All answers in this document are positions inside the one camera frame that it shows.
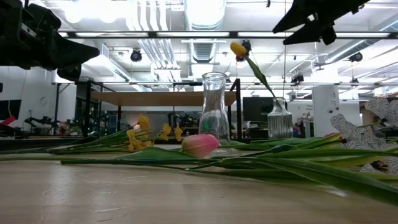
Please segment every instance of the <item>glass carafe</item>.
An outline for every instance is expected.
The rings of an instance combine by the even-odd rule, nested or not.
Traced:
[[[229,124],[225,113],[225,82],[226,75],[210,72],[203,76],[204,104],[199,122],[199,134],[212,134],[220,142],[229,144]],[[214,155],[229,154],[231,149],[217,149]]]
[[[274,109],[267,115],[268,139],[293,137],[293,117],[286,110],[285,99],[274,98]]]

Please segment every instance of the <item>pink tulip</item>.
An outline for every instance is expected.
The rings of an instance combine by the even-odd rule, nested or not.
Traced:
[[[182,150],[197,158],[204,158],[217,149],[219,143],[217,138],[211,134],[197,134],[185,137],[182,140]]]

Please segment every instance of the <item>wooden shelf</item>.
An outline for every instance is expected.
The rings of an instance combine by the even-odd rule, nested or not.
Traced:
[[[116,106],[203,106],[203,92],[116,92],[91,93],[96,100]],[[225,105],[236,101],[235,92],[225,92]]]

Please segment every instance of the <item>red object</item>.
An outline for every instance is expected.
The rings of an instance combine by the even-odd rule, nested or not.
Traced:
[[[4,124],[4,125],[10,125],[12,122],[14,122],[16,119],[15,119],[15,117],[14,116],[11,116],[11,117],[9,117],[9,118],[7,118],[5,121],[3,121],[2,123],[0,123],[0,124]]]

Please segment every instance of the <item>wooden table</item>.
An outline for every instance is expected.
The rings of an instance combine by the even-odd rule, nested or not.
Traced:
[[[397,212],[331,188],[134,166],[0,162],[1,224],[393,224]]]

